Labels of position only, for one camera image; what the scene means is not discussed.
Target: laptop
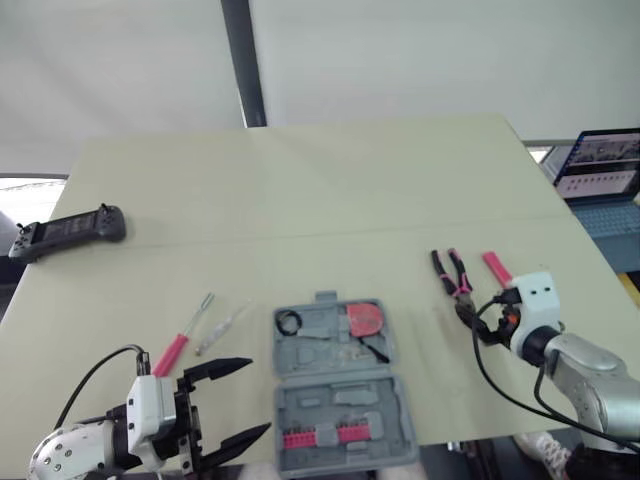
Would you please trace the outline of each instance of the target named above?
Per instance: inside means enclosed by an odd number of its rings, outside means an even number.
[[[640,128],[582,132],[553,184],[617,273],[640,270]]]

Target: window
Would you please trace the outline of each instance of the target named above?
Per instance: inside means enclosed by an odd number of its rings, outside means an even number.
[[[0,212],[12,223],[27,225],[51,218],[62,190],[64,179],[0,178]]]

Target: open tool kit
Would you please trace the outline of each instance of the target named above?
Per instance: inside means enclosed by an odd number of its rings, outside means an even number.
[[[274,312],[276,458],[284,478],[376,470],[416,461],[403,386],[382,304],[338,301]]]

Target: white wall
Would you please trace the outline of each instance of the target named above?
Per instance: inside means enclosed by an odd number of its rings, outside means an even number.
[[[242,126],[219,1],[0,0],[0,173],[68,173],[96,136]]]
[[[253,0],[270,125],[492,111],[523,139],[640,124],[638,0]]]

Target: black cable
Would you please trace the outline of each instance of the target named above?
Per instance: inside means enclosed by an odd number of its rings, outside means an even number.
[[[122,348],[119,348],[118,350],[116,350],[113,353],[110,353],[109,355],[104,357],[102,360],[100,360],[98,363],[96,363],[91,368],[91,370],[89,370],[87,372],[87,374],[84,376],[84,378],[80,381],[80,383],[78,384],[76,389],[73,391],[73,393],[69,397],[69,400],[67,400],[66,405],[62,409],[62,412],[60,413],[60,416],[58,417],[58,421],[56,422],[55,426],[53,427],[54,430],[57,429],[57,428],[60,428],[62,426],[65,418],[67,418],[67,415],[69,414],[69,410],[71,409],[71,406],[73,405],[73,402],[75,402],[78,394],[84,388],[84,386],[89,381],[91,376],[96,372],[96,370],[98,370],[98,368],[100,368],[102,365],[107,363],[109,360],[111,360],[116,355],[120,355],[121,353],[130,351],[130,350],[138,353],[138,355],[136,356],[138,375],[148,375],[149,374],[149,371],[150,371],[149,358],[148,358],[149,356],[148,356],[147,352],[145,352],[142,349],[142,347],[140,347],[138,345],[129,344],[129,345],[125,345]]]
[[[101,417],[83,418],[82,420],[78,420],[77,422],[74,422],[74,423],[82,423],[83,425],[88,425],[89,423],[104,422],[106,419],[107,419],[106,415],[103,415]]]
[[[536,415],[540,415],[541,417],[548,418],[549,420],[554,420],[556,422],[564,423],[565,425],[569,425],[570,427],[577,428],[578,430],[582,430],[583,432],[589,433],[591,435],[595,435],[596,437],[600,437],[600,438],[603,438],[605,440],[609,440],[610,442],[617,443],[617,444],[619,444],[621,446],[629,448],[630,450],[633,450],[634,452],[640,453],[640,448],[636,447],[631,442],[628,442],[628,441],[623,440],[623,439],[618,439],[618,438],[616,438],[616,437],[614,437],[612,435],[608,435],[606,433],[599,432],[599,431],[594,430],[594,429],[592,429],[592,428],[590,428],[590,427],[588,427],[586,425],[583,425],[583,424],[581,424],[579,422],[571,420],[569,417],[566,417],[566,416],[562,415],[561,413],[556,412],[555,410],[551,409],[551,407],[546,405],[546,403],[544,403],[544,401],[541,398],[539,398],[539,396],[540,396],[540,384],[542,384],[542,377],[544,377],[544,367],[541,367],[540,368],[540,372],[538,372],[538,379],[536,380],[536,386],[534,387],[534,396],[536,397],[536,400],[538,401],[538,403],[540,403],[540,405],[542,407],[546,408],[551,413],[543,412],[542,410],[538,410],[537,408],[533,408],[533,407],[527,405],[526,403],[519,402],[515,398],[511,397],[509,394],[505,393],[500,387],[498,387],[498,385],[496,385],[496,383],[493,381],[493,379],[487,373],[487,370],[484,367],[484,363],[482,362],[482,356],[480,355],[480,345],[478,343],[477,325],[478,325],[478,320],[480,320],[480,316],[484,312],[486,312],[489,309],[489,307],[491,307],[492,305],[498,303],[499,300],[500,300],[499,297],[494,297],[489,302],[485,303],[482,307],[480,307],[480,310],[478,310],[478,312],[476,313],[476,315],[473,317],[473,319],[471,321],[471,338],[473,340],[473,352],[475,354],[476,363],[478,364],[478,368],[480,369],[480,373],[482,373],[482,376],[487,381],[487,383],[500,396],[502,396],[506,400],[510,401],[511,403],[519,406],[520,408],[523,408],[523,409],[527,410],[528,412],[534,413]]]
[[[480,310],[478,310],[478,312],[476,313],[476,315],[473,317],[473,319],[471,321],[471,338],[473,339],[473,353],[476,356],[476,363],[478,364],[478,368],[480,369],[480,373],[482,373],[482,376],[487,381],[487,383],[489,385],[491,385],[491,387],[496,392],[498,392],[498,394],[500,396],[502,396],[506,400],[509,400],[511,403],[514,403],[517,406],[519,406],[520,408],[524,408],[525,410],[527,410],[527,411],[529,411],[531,413],[535,413],[536,415],[540,415],[540,416],[548,418],[550,420],[555,420],[553,415],[550,415],[547,412],[543,412],[542,410],[538,410],[537,408],[533,408],[533,407],[527,405],[526,403],[519,402],[515,398],[511,397],[509,394],[505,393],[500,387],[498,387],[498,385],[495,384],[493,379],[487,373],[487,370],[484,368],[484,362],[482,361],[482,356],[480,355],[480,345],[478,343],[478,329],[477,329],[478,320],[480,319],[480,315],[482,315],[484,312],[486,312],[487,309],[489,307],[491,307],[492,305],[494,305],[495,303],[497,303],[497,301],[496,301],[495,298],[493,298],[493,299],[491,299],[491,301],[489,301],[486,304],[484,304],[482,307],[480,307]]]
[[[284,321],[289,317],[295,318],[296,320],[296,327],[294,330],[287,330],[284,328]],[[292,337],[302,328],[302,317],[298,312],[293,310],[283,310],[276,315],[276,328],[285,337]]]
[[[633,450],[636,453],[640,453],[640,447],[636,447],[633,443],[622,440],[613,435],[609,435],[607,433],[594,430],[591,427],[587,427],[586,425],[578,423],[575,420],[572,420],[571,418],[563,415],[562,413],[552,408],[549,404],[547,404],[547,402],[545,402],[542,399],[542,395],[540,394],[540,388],[542,386],[543,379],[544,379],[544,365],[542,365],[540,367],[540,370],[538,371],[538,378],[536,378],[536,385],[533,388],[533,396],[536,398],[536,401],[540,404],[540,406],[546,409],[553,416],[555,416],[556,419],[558,419],[558,421],[562,421],[563,423],[566,423],[567,425],[571,425],[572,427],[578,428],[583,432],[590,433],[591,435],[595,435],[596,437],[604,438],[605,440],[609,440],[610,442],[614,442],[614,443],[617,443],[618,445],[626,447],[629,450]]]

